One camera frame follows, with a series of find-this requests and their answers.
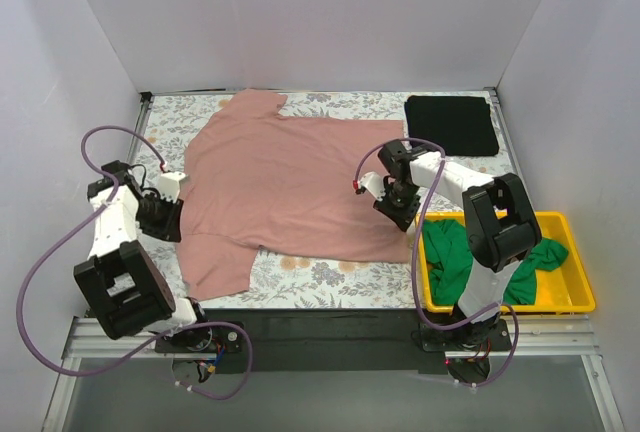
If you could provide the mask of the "pink t shirt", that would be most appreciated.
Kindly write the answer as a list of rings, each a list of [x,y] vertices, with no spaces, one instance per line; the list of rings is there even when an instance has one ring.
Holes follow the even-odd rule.
[[[286,97],[237,93],[189,143],[177,257],[199,300],[244,292],[260,249],[289,256],[402,263],[405,233],[352,186],[374,146],[399,138],[398,120],[282,114]]]

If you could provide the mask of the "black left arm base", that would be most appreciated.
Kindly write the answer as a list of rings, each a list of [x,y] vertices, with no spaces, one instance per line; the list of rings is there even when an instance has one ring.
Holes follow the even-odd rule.
[[[158,353],[239,353],[243,349],[242,334],[229,326],[209,326],[191,330],[178,330],[173,335],[153,343]]]

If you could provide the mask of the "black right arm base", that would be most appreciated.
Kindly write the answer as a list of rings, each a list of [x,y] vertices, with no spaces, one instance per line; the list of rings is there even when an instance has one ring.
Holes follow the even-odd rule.
[[[411,338],[425,352],[508,352],[512,347],[507,324],[502,319],[490,325],[471,324],[451,331],[439,331],[422,323]]]

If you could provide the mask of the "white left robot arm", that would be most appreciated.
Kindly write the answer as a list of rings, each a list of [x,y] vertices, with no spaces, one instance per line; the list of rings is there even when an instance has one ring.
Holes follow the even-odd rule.
[[[108,163],[102,172],[103,177],[87,188],[88,201],[98,214],[92,248],[73,274],[103,331],[120,339],[203,323],[200,304],[174,296],[139,240],[146,235],[181,241],[180,192],[187,175],[164,172],[154,187],[145,188],[124,162]]]

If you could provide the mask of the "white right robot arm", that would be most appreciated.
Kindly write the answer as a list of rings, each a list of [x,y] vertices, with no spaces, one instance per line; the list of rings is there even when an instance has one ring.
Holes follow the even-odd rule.
[[[463,293],[454,305],[453,331],[493,322],[504,304],[517,267],[541,241],[541,230],[519,176],[491,176],[450,161],[443,147],[400,138],[372,149],[386,173],[356,172],[356,193],[369,193],[373,207],[402,232],[423,231],[435,194],[460,207],[473,261]]]

